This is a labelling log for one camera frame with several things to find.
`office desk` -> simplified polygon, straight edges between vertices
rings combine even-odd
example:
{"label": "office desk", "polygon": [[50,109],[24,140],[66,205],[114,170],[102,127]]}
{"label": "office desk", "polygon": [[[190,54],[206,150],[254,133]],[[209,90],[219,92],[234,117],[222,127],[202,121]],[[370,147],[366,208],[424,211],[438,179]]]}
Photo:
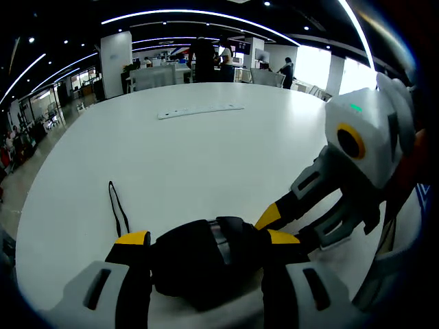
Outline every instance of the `office desk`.
{"label": "office desk", "polygon": [[[157,119],[166,110],[227,103],[245,109]],[[58,141],[27,196],[16,248],[23,295],[36,309],[52,308],[68,281],[105,259],[117,238],[109,180],[132,231],[149,230],[152,243],[196,219],[233,215],[256,223],[325,145],[323,105],[292,90],[234,83],[167,86],[96,104]],[[287,229],[312,221],[336,199],[330,195]],[[381,229],[382,220],[365,236],[360,224],[350,241],[313,254],[335,270],[351,298]],[[153,289],[149,325],[218,328],[255,318],[258,327],[262,310],[259,288],[204,313]]]}

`black strap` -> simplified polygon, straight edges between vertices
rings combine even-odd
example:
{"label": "black strap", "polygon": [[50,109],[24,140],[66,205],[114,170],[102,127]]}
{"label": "black strap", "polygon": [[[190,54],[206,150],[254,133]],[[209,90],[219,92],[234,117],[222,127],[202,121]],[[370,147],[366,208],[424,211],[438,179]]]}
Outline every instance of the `black strap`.
{"label": "black strap", "polygon": [[109,183],[108,183],[108,193],[110,194],[112,213],[115,214],[117,235],[120,238],[121,237],[121,224],[119,223],[119,219],[117,218],[116,211],[115,211],[115,205],[113,204],[113,201],[112,201],[111,188],[115,192],[117,204],[119,205],[119,209],[120,209],[120,211],[122,213],[123,221],[125,222],[126,230],[127,230],[128,233],[130,233],[130,225],[128,224],[128,218],[126,217],[125,212],[122,209],[121,203],[119,201],[119,197],[117,196],[115,186],[112,184],[112,181],[109,181]]}

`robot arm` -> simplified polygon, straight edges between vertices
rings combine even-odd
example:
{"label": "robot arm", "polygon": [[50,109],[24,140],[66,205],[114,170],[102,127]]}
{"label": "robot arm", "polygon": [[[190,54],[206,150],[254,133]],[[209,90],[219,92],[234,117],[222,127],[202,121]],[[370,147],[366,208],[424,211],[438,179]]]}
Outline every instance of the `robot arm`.
{"label": "robot arm", "polygon": [[383,189],[401,159],[401,149],[411,152],[415,131],[413,104],[402,83],[382,73],[377,81],[379,90],[361,89],[326,104],[328,145],[290,192],[263,213],[258,230],[279,229],[301,218],[337,188],[343,192],[339,202],[299,232],[307,250],[340,242],[362,221],[366,234],[378,224]]}

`black bag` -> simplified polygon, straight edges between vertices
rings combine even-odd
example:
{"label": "black bag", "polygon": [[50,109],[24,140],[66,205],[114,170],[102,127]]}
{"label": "black bag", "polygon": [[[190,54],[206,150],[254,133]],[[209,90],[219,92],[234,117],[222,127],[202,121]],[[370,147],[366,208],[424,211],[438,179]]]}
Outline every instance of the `black bag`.
{"label": "black bag", "polygon": [[261,239],[266,236],[239,217],[174,228],[151,246],[152,281],[159,293],[212,308],[261,268]]}

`person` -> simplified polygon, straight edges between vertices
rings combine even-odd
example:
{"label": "person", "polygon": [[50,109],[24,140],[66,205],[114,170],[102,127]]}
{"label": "person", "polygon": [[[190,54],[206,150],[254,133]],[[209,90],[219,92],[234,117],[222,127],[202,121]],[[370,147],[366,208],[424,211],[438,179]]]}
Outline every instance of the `person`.
{"label": "person", "polygon": [[6,137],[6,148],[8,151],[12,151],[14,149],[14,139],[11,137],[11,132],[8,132],[8,137]]}
{"label": "person", "polygon": [[179,64],[186,64],[185,55],[178,53],[176,57]]}
{"label": "person", "polygon": [[268,63],[261,63],[261,64],[259,65],[259,68],[260,68],[261,70],[267,70],[267,71],[269,71],[269,72],[272,72],[272,70],[271,70],[271,68],[270,68],[270,65],[269,65]]}
{"label": "person", "polygon": [[285,79],[283,80],[283,88],[290,89],[291,85],[293,84],[294,76],[294,64],[291,61],[291,58],[286,57],[285,65],[282,66],[282,68],[277,71],[277,73],[282,73],[285,76]]}
{"label": "person", "polygon": [[148,57],[145,57],[145,64],[146,64],[146,67],[152,67],[152,62],[150,61],[150,59]]}
{"label": "person", "polygon": [[234,68],[233,68],[233,52],[232,47],[227,38],[222,37],[219,40],[221,47],[224,48],[221,57],[221,82],[233,82]]}
{"label": "person", "polygon": [[192,68],[192,59],[195,54],[195,79],[197,82],[213,82],[213,56],[215,49],[212,42],[203,37],[198,37],[189,48],[187,66]]}

